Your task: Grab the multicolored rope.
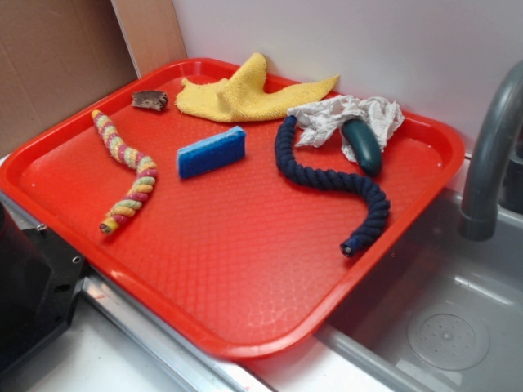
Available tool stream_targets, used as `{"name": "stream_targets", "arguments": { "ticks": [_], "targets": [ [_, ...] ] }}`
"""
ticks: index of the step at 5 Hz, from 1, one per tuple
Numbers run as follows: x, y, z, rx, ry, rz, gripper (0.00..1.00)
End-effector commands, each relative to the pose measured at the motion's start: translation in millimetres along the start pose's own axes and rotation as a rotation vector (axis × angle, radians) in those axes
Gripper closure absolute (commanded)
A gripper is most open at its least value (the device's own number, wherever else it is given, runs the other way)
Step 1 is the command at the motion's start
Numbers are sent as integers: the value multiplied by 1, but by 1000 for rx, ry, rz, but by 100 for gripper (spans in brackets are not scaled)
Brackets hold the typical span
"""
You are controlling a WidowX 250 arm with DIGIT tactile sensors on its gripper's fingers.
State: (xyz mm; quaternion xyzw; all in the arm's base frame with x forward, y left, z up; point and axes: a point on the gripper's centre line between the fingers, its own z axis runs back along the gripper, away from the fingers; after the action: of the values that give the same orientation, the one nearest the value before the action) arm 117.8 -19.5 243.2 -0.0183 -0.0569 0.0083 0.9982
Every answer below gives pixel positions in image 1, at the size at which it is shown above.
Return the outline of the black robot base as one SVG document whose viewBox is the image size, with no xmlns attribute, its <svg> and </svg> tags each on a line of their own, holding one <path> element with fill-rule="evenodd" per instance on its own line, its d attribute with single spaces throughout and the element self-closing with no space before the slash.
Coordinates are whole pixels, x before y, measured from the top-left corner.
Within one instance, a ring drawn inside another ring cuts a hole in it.
<svg viewBox="0 0 523 392">
<path fill-rule="evenodd" d="M 69 329 L 85 257 L 51 229 L 20 229 L 1 207 L 1 378 Z"/>
</svg>

